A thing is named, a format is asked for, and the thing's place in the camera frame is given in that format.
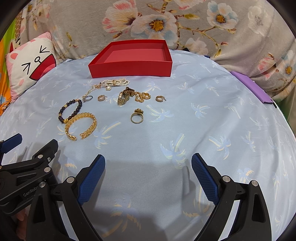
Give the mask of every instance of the purple object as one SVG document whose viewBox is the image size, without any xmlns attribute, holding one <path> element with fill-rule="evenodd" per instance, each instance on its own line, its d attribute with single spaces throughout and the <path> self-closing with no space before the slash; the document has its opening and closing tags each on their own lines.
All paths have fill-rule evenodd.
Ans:
<svg viewBox="0 0 296 241">
<path fill-rule="evenodd" d="M 263 104 L 274 104 L 273 100 L 269 97 L 268 94 L 265 93 L 263 89 L 261 89 L 253 80 L 251 80 L 248 76 L 237 73 L 235 71 L 230 72 L 236 78 L 238 78 L 249 90 L 253 92 L 255 96 L 263 103 Z"/>
</svg>

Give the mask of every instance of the blue textured pad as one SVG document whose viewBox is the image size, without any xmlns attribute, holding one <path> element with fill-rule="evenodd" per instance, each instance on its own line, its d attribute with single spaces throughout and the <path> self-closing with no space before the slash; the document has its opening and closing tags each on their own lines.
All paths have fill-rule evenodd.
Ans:
<svg viewBox="0 0 296 241">
<path fill-rule="evenodd" d="M 217 205 L 220 200 L 218 196 L 218 187 L 215 181 L 213 180 L 212 176 L 207 171 L 206 167 L 202 164 L 202 162 L 196 154 L 192 156 L 191 165 L 208 200 Z"/>
<path fill-rule="evenodd" d="M 103 156 L 100 156 L 100 158 L 96 161 L 96 163 L 94 164 L 94 166 L 89 171 L 89 173 L 80 185 L 79 194 L 77 198 L 77 201 L 80 205 L 82 205 L 84 202 L 87 202 L 90 199 L 104 170 L 105 158 Z"/>
<path fill-rule="evenodd" d="M 22 143 L 22 135 L 16 134 L 3 142 L 0 152 L 7 153 Z"/>
</svg>

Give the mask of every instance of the red box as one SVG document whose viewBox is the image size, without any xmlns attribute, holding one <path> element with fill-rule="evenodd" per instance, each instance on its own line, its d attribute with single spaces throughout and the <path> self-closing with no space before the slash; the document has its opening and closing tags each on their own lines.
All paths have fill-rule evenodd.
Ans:
<svg viewBox="0 0 296 241">
<path fill-rule="evenodd" d="M 165 40 L 136 39 L 111 42 L 90 63 L 93 78 L 111 76 L 166 76 L 172 57 Z"/>
</svg>

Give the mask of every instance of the beaded bracelet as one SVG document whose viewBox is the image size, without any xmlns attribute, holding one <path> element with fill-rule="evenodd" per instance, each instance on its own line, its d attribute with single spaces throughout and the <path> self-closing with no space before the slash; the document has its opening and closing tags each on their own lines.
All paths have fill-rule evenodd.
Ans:
<svg viewBox="0 0 296 241">
<path fill-rule="evenodd" d="M 78 106 L 76 108 L 76 110 L 74 110 L 73 114 L 70 115 L 67 119 L 63 119 L 62 117 L 62 113 L 64 112 L 64 110 L 71 104 L 78 102 Z M 80 99 L 74 99 L 74 100 L 70 100 L 67 104 L 65 104 L 59 111 L 59 120 L 62 123 L 67 123 L 72 117 L 74 117 L 75 115 L 78 114 L 78 112 L 80 111 L 82 107 L 82 101 Z"/>
</svg>

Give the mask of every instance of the pink and white pillow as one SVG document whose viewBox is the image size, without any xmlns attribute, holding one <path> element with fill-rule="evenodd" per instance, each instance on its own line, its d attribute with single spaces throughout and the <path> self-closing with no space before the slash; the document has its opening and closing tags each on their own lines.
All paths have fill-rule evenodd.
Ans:
<svg viewBox="0 0 296 241">
<path fill-rule="evenodd" d="M 57 64 L 49 32 L 8 53 L 6 66 L 12 103 Z"/>
</svg>

